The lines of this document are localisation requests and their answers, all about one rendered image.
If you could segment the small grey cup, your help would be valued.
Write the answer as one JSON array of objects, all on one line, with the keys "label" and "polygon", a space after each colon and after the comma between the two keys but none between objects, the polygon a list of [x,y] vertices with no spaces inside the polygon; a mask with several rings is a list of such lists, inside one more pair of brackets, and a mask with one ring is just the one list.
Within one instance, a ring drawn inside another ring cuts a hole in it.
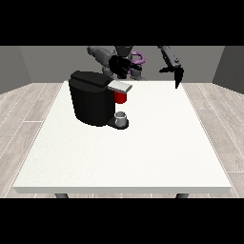
[{"label": "small grey cup", "polygon": [[127,115],[124,112],[117,112],[114,115],[115,125],[118,127],[123,127],[127,123]]}]

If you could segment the pale grey machine lid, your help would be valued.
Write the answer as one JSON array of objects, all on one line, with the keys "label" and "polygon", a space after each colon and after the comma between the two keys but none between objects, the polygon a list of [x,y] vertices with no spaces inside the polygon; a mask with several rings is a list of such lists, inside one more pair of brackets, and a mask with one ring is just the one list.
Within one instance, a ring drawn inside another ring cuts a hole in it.
[{"label": "pale grey machine lid", "polygon": [[132,85],[113,80],[109,85],[108,89],[113,92],[127,93],[132,88]]}]

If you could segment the red pod holder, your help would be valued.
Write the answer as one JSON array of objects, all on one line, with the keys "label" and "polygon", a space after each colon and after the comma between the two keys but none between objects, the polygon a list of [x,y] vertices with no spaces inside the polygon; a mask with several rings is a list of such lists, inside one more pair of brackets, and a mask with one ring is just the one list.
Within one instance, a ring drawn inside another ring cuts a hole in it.
[{"label": "red pod holder", "polygon": [[127,101],[127,95],[125,93],[115,91],[113,94],[115,103],[123,104]]}]

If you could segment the black coffee machine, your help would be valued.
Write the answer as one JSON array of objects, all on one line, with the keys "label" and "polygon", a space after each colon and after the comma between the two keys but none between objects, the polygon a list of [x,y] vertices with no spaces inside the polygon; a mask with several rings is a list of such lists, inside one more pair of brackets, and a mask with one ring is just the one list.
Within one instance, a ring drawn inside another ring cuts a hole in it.
[{"label": "black coffee machine", "polygon": [[129,127],[129,120],[123,127],[115,125],[114,91],[108,89],[113,79],[93,71],[75,71],[69,80],[71,101],[75,116],[81,122],[96,126],[111,126],[118,130]]}]

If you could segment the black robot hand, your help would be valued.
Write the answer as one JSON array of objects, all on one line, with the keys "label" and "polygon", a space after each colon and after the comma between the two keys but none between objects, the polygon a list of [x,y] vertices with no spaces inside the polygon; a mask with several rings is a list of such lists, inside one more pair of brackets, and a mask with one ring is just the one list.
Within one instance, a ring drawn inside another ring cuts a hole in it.
[{"label": "black robot hand", "polygon": [[134,69],[137,71],[141,71],[142,68],[138,65],[132,63],[130,60],[118,56],[113,55],[109,60],[109,67],[111,72],[117,74],[120,78],[125,79],[127,77],[127,73],[130,69]]},{"label": "black robot hand", "polygon": [[182,67],[166,67],[162,68],[159,72],[172,72],[174,74],[175,87],[178,88],[183,78],[184,69]]}]

